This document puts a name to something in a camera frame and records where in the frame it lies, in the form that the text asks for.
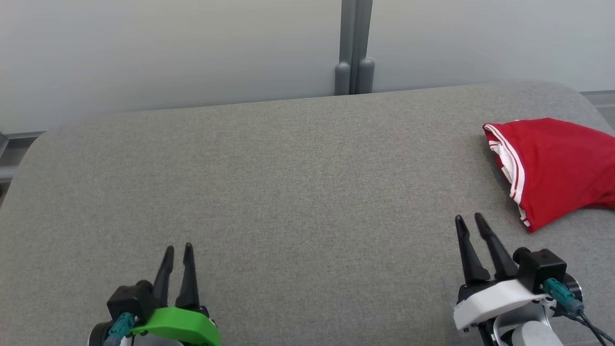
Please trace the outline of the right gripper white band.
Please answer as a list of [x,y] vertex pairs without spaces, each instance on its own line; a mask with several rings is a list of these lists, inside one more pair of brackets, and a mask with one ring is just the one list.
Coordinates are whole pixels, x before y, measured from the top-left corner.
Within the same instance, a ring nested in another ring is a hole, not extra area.
[[[501,327],[520,325],[527,321],[548,325],[546,294],[534,294],[519,281],[511,280],[516,278],[518,270],[513,258],[481,213],[475,213],[475,222],[494,264],[494,278],[503,282],[474,293],[459,302],[453,308],[456,329],[469,328],[493,318],[497,320],[496,325]],[[488,282],[491,278],[490,273],[481,264],[461,215],[455,217],[455,229],[465,283],[471,285]]]

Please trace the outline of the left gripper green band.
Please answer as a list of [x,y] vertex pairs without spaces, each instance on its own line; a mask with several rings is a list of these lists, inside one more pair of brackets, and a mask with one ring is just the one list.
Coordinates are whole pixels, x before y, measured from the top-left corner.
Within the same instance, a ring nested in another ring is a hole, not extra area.
[[175,249],[168,246],[152,285],[152,298],[157,309],[145,325],[135,326],[132,334],[155,335],[192,346],[220,346],[221,335],[217,326],[209,317],[198,312],[200,301],[194,248],[191,243],[186,243],[184,248],[184,272],[175,307],[167,307],[174,258]]

